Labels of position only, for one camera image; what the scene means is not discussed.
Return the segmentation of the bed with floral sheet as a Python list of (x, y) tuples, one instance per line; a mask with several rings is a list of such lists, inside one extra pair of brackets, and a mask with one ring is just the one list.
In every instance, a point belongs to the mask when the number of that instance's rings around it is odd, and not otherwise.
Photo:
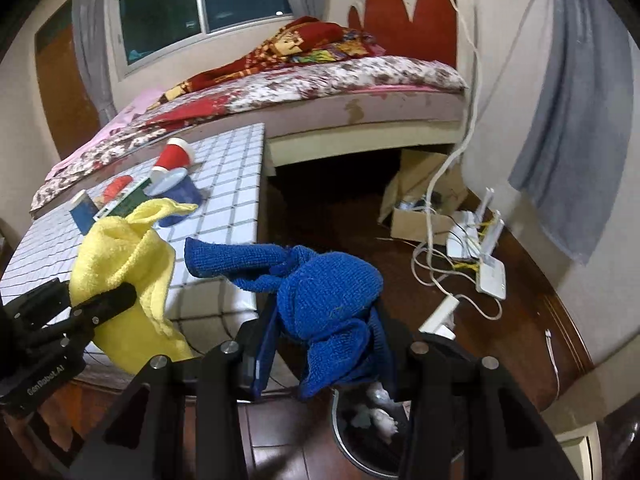
[(378, 86), (431, 87), (459, 92), (466, 81), (451, 66), (397, 55), (278, 68), (187, 93), (144, 112), (134, 108), (107, 124), (106, 133), (52, 171), (32, 196), (35, 214), (72, 185), (165, 133), (262, 108), (368, 90)]

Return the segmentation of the white tissue paper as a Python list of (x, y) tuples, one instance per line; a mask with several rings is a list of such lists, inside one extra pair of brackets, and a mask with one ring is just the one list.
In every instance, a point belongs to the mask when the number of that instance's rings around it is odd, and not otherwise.
[(390, 411), (397, 404), (380, 382), (372, 382), (366, 390), (366, 402), (355, 406), (356, 415), (350, 424), (358, 429), (374, 428), (378, 437), (386, 444), (391, 444), (393, 436), (398, 434), (398, 421)]

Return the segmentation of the grey curtain left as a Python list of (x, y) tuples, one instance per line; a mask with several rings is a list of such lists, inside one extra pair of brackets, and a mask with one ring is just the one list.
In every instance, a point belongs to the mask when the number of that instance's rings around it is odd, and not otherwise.
[(117, 114), (108, 71), (104, 6), (105, 0), (72, 0), (76, 65), (102, 127)]

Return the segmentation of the yellow cloth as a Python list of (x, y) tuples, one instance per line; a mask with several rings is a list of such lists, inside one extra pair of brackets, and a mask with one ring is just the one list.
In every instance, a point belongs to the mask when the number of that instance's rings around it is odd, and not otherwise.
[(191, 359), (183, 334), (165, 316), (176, 252), (153, 229), (172, 214), (186, 216), (194, 204), (154, 198), (126, 217), (108, 216), (92, 226), (82, 241), (70, 274), (70, 303), (77, 307), (121, 284), (134, 286), (132, 307), (101, 324), (93, 342), (124, 372), (137, 374), (153, 356)]

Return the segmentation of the red scalloped headboard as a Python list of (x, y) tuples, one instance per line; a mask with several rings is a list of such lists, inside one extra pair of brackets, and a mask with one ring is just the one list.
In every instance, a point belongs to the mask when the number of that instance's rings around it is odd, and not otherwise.
[(368, 32), (387, 55), (437, 61), (457, 67), (457, 12), (449, 0), (364, 0), (363, 13), (351, 6), (348, 27)]

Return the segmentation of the white modem box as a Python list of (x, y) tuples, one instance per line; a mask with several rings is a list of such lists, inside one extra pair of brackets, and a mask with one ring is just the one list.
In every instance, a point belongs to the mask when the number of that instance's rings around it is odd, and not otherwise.
[(506, 299), (506, 268), (500, 260), (488, 255), (480, 257), (476, 290), (500, 301)]

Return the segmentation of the white router with antennas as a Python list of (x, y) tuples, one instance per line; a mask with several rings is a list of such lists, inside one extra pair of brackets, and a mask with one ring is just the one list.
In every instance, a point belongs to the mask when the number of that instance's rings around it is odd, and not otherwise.
[(486, 188), (480, 204), (474, 211), (459, 210), (449, 219), (452, 226), (446, 240), (446, 254), (451, 260), (488, 263), (492, 258), (504, 228), (500, 211), (495, 210), (490, 220), (484, 215), (494, 199), (495, 190)]

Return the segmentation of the blue cloth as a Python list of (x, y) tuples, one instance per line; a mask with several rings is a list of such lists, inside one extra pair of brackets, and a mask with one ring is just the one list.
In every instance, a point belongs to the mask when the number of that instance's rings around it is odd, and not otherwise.
[(184, 261), (196, 278), (223, 276), (247, 292), (276, 300), (280, 329), (306, 348), (299, 396), (360, 382), (382, 382), (388, 361), (375, 303), (382, 274), (344, 252), (305, 246), (213, 244), (189, 238)]

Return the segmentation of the red paper cup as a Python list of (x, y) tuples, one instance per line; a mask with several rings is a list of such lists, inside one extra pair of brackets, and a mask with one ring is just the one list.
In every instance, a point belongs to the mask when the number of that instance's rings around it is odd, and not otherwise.
[(194, 148), (188, 142), (170, 138), (150, 171), (151, 181), (157, 182), (171, 170), (190, 167), (194, 158)]

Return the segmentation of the window with white frame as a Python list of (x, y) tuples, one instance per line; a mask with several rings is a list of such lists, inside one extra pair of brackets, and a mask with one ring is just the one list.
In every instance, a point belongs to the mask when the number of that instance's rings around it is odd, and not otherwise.
[(210, 36), (291, 15), (288, 0), (110, 0), (117, 71), (127, 76)]

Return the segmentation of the white power strip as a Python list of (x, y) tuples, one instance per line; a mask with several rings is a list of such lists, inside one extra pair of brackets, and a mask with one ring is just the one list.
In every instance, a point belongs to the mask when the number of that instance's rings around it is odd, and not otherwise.
[(446, 295), (436, 310), (421, 324), (419, 332), (455, 340), (454, 311), (458, 305), (459, 300), (455, 296)]

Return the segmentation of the black trash bin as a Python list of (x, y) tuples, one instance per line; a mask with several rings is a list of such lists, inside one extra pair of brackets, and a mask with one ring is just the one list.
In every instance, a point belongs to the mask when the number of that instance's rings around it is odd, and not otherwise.
[(366, 390), (370, 384), (334, 388), (331, 398), (331, 428), (338, 449), (358, 469), (378, 479), (397, 479), (409, 430), (411, 403), (396, 402), (390, 411), (398, 421), (399, 432), (391, 444), (383, 442), (374, 428), (358, 429), (350, 422), (356, 415), (355, 406), (366, 402)]

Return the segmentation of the grey curtain right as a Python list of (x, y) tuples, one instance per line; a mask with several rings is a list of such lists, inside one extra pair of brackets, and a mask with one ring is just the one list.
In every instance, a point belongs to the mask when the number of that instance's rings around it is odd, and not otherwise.
[(629, 34), (608, 0), (553, 0), (544, 83), (509, 182), (555, 246), (580, 264), (612, 214), (633, 111)]

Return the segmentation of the green and white booklet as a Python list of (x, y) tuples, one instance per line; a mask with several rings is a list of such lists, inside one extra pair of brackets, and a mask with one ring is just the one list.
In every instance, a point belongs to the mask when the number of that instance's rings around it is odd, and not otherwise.
[(127, 217), (137, 206), (149, 199), (149, 196), (145, 194), (145, 190), (150, 185), (150, 178), (139, 179), (128, 183), (110, 202), (106, 203), (93, 216), (93, 219), (98, 221), (111, 216)]

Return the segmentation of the pink blanket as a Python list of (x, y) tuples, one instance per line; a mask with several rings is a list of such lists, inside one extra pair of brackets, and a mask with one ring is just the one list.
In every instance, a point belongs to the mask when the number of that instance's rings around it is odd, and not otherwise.
[(141, 92), (110, 122), (101, 128), (88, 142), (82, 144), (80, 148), (54, 165), (47, 174), (46, 181), (51, 180), (59, 171), (70, 166), (72, 162), (76, 162), (76, 160), (80, 159), (80, 156), (85, 154), (85, 152), (88, 152), (90, 148), (94, 148), (100, 142), (111, 138), (117, 131), (128, 126), (134, 118), (142, 115), (152, 104), (154, 104), (163, 93), (162, 89), (150, 89)]

